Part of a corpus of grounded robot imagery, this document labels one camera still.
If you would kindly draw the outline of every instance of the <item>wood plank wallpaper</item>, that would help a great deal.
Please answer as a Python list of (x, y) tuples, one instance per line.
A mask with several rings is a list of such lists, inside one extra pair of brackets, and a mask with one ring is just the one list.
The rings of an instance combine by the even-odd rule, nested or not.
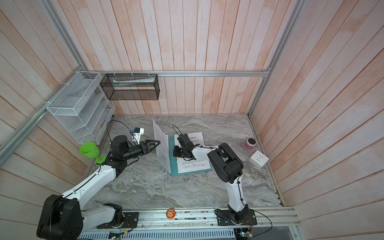
[(308, 239), (384, 234), (383, 12), (308, 1), (252, 116)]
[[(263, 70), (297, 0), (52, 0), (95, 71)], [(159, 78), (117, 114), (248, 113), (259, 77)]]
[[(39, 0), (0, 0), (0, 144), (76, 68)], [(48, 115), (0, 169), (2, 236), (37, 239), (45, 199), (78, 184), (89, 162)]]

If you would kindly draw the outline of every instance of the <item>orange round sticker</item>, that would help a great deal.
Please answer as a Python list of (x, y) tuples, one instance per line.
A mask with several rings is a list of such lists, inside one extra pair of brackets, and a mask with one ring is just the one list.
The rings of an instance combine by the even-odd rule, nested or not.
[(168, 211), (166, 212), (166, 215), (168, 219), (174, 218), (176, 216), (175, 209), (168, 209)]

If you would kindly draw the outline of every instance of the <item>white box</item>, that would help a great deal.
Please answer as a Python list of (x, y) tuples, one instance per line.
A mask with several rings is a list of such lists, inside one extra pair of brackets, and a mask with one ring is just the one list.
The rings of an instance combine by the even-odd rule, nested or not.
[(257, 168), (262, 168), (268, 162), (268, 160), (269, 158), (262, 154), (259, 150), (257, 150), (249, 159), (249, 161)]

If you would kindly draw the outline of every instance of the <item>black wire mesh basket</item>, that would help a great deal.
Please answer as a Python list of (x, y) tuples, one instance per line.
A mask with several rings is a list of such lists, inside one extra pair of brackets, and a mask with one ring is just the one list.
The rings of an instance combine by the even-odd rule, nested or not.
[(100, 83), (109, 100), (158, 100), (156, 74), (107, 73)]

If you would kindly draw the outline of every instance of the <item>white mesh shelf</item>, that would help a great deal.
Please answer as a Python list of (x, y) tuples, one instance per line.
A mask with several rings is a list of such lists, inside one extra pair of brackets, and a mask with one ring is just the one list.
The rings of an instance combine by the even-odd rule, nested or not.
[(78, 72), (47, 107), (79, 144), (100, 144), (115, 111), (108, 99), (103, 100), (104, 92), (93, 95), (100, 81), (100, 73)]

